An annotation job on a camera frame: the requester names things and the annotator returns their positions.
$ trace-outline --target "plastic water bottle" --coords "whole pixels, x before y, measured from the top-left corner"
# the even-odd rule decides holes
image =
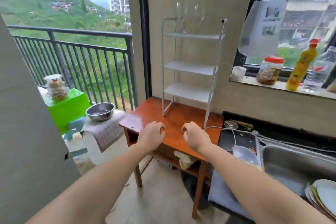
[[[311,70],[308,71],[302,88],[307,92],[314,92],[321,88],[335,62],[336,47],[330,46],[325,53],[317,58]]]

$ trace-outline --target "wooden table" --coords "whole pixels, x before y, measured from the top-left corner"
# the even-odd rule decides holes
[[[167,110],[166,115],[162,116],[162,99],[151,97],[131,112],[127,117],[120,121],[120,126],[124,128],[128,147],[137,142],[139,132],[145,126],[152,122],[162,122],[166,127],[166,135],[163,143],[157,150],[151,153],[151,156],[161,159],[174,167],[181,169],[179,165],[179,158],[173,152],[178,150],[184,154],[195,157],[201,162],[199,167],[190,167],[186,171],[198,178],[194,206],[192,208],[192,217],[197,217],[197,209],[201,198],[204,177],[207,169],[207,161],[198,153],[191,150],[183,138],[182,126],[186,122],[194,121],[200,127],[203,126],[205,118],[205,110],[183,105],[180,103],[173,103]],[[216,113],[210,113],[207,127],[218,126],[222,127],[223,116]],[[206,131],[214,144],[218,144],[220,129],[208,129]],[[141,174],[144,169],[140,171],[139,165],[134,171],[135,180],[138,187],[142,186]]]

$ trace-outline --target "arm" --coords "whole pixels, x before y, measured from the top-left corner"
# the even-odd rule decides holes
[[[189,147],[215,167],[256,223],[332,223],[277,180],[212,144],[196,123],[186,123],[182,130]]]
[[[102,223],[135,167],[162,143],[161,128],[161,122],[149,123],[124,154],[87,172],[26,224]]]

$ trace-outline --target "hand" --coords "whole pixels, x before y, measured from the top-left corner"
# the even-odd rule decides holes
[[[165,128],[165,125],[162,122],[158,123],[153,121],[148,123],[147,126],[140,131],[138,142],[144,145],[146,150],[152,152],[158,148],[165,137],[166,132],[162,132],[162,128]]]
[[[195,122],[185,123],[182,127],[187,145],[195,152],[201,154],[208,145],[212,145],[209,135]]]

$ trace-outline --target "wine glass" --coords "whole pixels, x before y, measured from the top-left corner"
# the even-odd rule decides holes
[[[197,20],[197,32],[199,33],[201,23],[204,20],[205,17],[205,8],[202,5],[196,4],[195,5],[195,18]]]
[[[177,12],[177,17],[179,19],[182,19],[182,28],[179,30],[179,33],[183,33],[185,34],[186,31],[184,30],[184,20],[187,16],[188,13],[188,6],[185,3],[184,5],[182,4],[182,2],[178,2],[177,6],[176,6],[176,12]]]

